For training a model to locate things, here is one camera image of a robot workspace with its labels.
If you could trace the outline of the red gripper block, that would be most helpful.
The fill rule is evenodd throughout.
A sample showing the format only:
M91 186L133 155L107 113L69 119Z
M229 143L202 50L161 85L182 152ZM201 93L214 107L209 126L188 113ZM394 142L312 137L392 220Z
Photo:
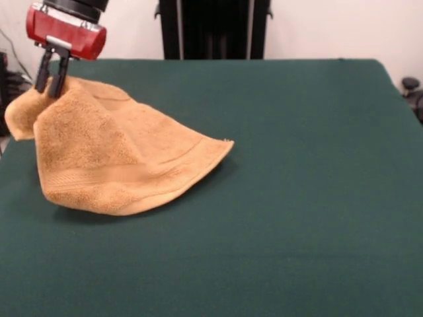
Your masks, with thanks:
M33 3L26 16L27 36L39 46L53 46L69 51L71 57L96 60L107 39L107 29L99 19L104 6L93 3ZM43 93L50 76L53 49L46 48L34 82ZM49 97L59 98L67 75L69 55L60 57L58 73L49 87Z

